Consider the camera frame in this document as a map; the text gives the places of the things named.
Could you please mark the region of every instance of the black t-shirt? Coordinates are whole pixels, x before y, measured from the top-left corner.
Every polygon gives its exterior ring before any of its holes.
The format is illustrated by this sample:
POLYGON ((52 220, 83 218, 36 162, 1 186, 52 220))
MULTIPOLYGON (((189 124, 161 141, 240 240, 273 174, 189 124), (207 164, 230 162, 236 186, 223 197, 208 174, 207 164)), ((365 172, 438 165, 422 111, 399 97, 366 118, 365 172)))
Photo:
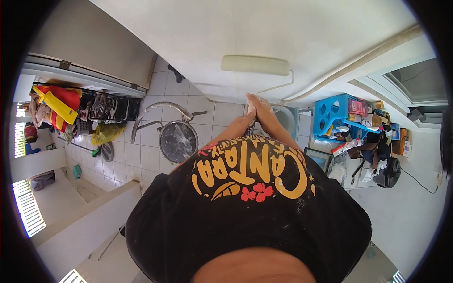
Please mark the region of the black t-shirt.
POLYGON ((154 282, 190 282, 211 259, 272 247, 317 283, 341 282, 371 239, 366 212, 300 150, 249 136, 211 144, 158 175, 125 226, 132 259, 154 282))

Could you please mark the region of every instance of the white conduit pipe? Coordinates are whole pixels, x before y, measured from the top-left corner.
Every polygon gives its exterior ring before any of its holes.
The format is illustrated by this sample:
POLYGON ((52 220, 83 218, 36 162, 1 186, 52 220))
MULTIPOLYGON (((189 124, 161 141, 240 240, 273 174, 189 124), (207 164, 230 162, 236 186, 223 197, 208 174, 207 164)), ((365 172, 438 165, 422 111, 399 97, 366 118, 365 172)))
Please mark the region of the white conduit pipe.
POLYGON ((320 82, 319 84, 315 85, 311 90, 307 91, 304 94, 301 94, 299 96, 296 96, 295 98, 291 98, 289 100, 282 100, 281 107, 283 107, 284 103, 287 102, 293 102, 299 99, 302 99, 304 97, 309 96, 310 94, 314 93, 315 91, 319 90, 321 87, 325 86, 326 84, 332 82, 333 80, 363 66, 365 63, 370 62, 371 60, 377 58, 378 56, 384 54, 385 52, 388 52, 392 50, 393 48, 402 45, 403 43, 406 43, 412 39, 415 39, 419 36, 423 35, 423 30, 419 25, 415 25, 414 27, 410 28, 407 31, 404 31, 400 34, 397 34, 396 36, 390 38, 386 42, 384 42, 381 46, 378 48, 374 49, 367 55, 363 56, 362 58, 358 59, 351 65, 341 69, 340 71, 334 73, 324 81, 320 82))

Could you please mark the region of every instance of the power cord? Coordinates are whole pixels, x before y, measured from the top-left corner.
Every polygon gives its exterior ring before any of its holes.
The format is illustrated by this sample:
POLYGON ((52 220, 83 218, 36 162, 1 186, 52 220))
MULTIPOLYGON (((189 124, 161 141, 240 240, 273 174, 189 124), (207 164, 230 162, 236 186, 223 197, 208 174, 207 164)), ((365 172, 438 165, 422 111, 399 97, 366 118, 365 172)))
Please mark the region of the power cord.
POLYGON ((409 174, 409 173, 407 173, 406 171, 404 171, 403 168, 401 168, 401 170, 402 170, 403 172, 405 172, 406 174, 408 174, 409 176, 411 176, 414 180, 416 180, 417 183, 418 183, 419 185, 421 185, 425 190, 427 190, 430 194, 435 194, 435 193, 437 192, 437 189, 439 189, 439 187, 436 186, 436 190, 435 190, 434 192, 432 192, 432 191, 428 190, 425 186, 423 186, 422 184, 420 184, 420 182, 419 182, 414 176, 412 176, 411 174, 409 174))

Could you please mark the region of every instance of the white tile floor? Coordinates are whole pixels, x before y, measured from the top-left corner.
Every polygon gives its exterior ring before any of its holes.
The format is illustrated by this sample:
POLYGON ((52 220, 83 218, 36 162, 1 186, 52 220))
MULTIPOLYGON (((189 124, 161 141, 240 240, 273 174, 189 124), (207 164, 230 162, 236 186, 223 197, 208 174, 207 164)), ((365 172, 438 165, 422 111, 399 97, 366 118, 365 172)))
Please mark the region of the white tile floor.
MULTIPOLYGON (((186 108, 189 112, 207 111, 207 114, 196 116, 190 125, 198 135, 199 148, 218 136, 237 116, 244 113, 244 105, 209 101, 202 92, 195 88, 187 79, 176 82, 176 76, 169 72, 167 63, 158 57, 147 96, 143 99, 141 109, 159 102, 171 101, 186 108)), ((154 109, 142 120, 162 121, 163 124, 180 120, 181 115, 169 107, 154 109)), ((299 119, 299 136, 297 143, 304 149, 308 145, 311 117, 301 115, 299 119)), ((152 125, 137 131, 135 143, 130 143, 134 122, 130 121, 124 133, 113 141, 115 156, 113 162, 105 162, 101 157, 93 158, 91 152, 74 145, 64 145, 60 139, 54 138, 56 146, 65 147, 67 163, 70 168, 80 164, 81 177, 105 191, 111 191, 124 183, 136 180, 147 189, 159 173, 170 173, 176 164, 171 164, 160 153, 159 125, 152 125)), ((73 143, 93 149, 91 137, 81 135, 73 143)))

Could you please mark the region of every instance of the yellow bag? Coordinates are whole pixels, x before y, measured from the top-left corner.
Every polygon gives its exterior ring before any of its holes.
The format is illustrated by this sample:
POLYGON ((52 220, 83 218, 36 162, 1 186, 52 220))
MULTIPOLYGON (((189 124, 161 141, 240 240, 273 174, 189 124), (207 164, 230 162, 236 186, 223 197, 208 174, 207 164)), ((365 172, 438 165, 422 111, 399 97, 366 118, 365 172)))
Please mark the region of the yellow bag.
POLYGON ((91 136, 93 145, 101 145, 118 138, 126 128, 122 124, 99 124, 91 136))

